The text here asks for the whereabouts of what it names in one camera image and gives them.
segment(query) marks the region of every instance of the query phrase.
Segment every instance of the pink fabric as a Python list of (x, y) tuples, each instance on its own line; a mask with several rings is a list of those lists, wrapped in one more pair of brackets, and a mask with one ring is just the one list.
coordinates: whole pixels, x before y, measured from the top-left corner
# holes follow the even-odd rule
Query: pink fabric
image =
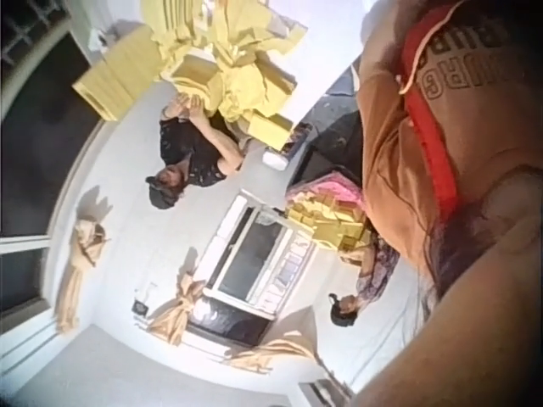
[(362, 210), (366, 208), (361, 188), (337, 171), (289, 190), (287, 202), (292, 203), (301, 192), (332, 194), (338, 201), (357, 204)]

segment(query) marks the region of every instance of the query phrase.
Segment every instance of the sticky note pad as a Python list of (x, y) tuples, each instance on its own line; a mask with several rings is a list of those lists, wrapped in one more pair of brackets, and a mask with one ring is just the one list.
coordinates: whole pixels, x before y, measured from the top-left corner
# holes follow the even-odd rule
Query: sticky note pad
[(247, 132), (258, 138), (268, 146), (280, 151), (285, 145), (293, 128), (293, 123), (278, 114), (272, 117), (265, 117), (255, 112), (249, 122)]
[(271, 64), (257, 61), (256, 66), (264, 78), (266, 98), (255, 108), (263, 116), (271, 117), (283, 108), (292, 95), (296, 84), (294, 81), (287, 79), (278, 68)]

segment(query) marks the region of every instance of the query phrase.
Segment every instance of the hand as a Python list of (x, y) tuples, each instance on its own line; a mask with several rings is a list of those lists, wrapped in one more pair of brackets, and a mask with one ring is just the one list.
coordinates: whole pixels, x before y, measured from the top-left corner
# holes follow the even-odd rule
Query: hand
[(164, 116), (166, 119), (188, 116), (188, 102), (189, 99), (186, 93), (177, 94), (164, 109)]
[(193, 125), (198, 128), (200, 126), (210, 124), (210, 121), (208, 120), (204, 112), (204, 101), (196, 95), (193, 95), (190, 98), (190, 104), (188, 107), (188, 119), (193, 123)]

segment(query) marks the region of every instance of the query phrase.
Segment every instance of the window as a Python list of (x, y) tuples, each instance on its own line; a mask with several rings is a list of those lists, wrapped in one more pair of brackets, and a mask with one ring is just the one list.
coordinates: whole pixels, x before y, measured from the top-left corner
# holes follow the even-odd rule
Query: window
[(100, 123), (71, 87), (89, 63), (69, 34), (69, 21), (58, 4), (18, 0), (4, 7), (2, 2), (2, 31), (10, 35), (2, 39), (3, 67), (9, 65), (2, 83), (0, 145), (4, 331), (12, 327), (5, 317), (41, 298), (41, 268), (57, 202)]
[[(207, 281), (202, 301), (213, 303), (215, 310), (195, 312), (192, 324), (255, 346), (255, 339), (260, 341), (292, 291), (311, 247), (311, 240), (290, 229), (276, 211), (238, 195), (196, 270), (195, 279)], [(237, 315), (234, 333), (225, 333), (224, 326), (232, 324), (228, 316), (212, 318), (220, 307), (228, 308), (232, 318)], [(252, 343), (239, 337), (248, 332), (252, 332)]]
[(2, 0), (2, 79), (11, 75), (34, 44), (66, 12), (56, 0)]

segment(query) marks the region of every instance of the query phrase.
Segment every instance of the orange shirt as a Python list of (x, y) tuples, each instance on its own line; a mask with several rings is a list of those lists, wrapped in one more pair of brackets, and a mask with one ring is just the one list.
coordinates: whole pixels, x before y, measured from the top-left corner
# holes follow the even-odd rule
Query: orange shirt
[[(541, 90), (529, 69), (535, 65), (500, 19), (474, 19), (471, 7), (463, 4), (421, 44), (414, 81), (442, 130), (464, 203), (482, 198), (522, 164), (543, 168)], [(361, 78), (362, 185), (375, 228), (424, 272), (426, 236), (439, 214), (399, 91), (388, 71)]]

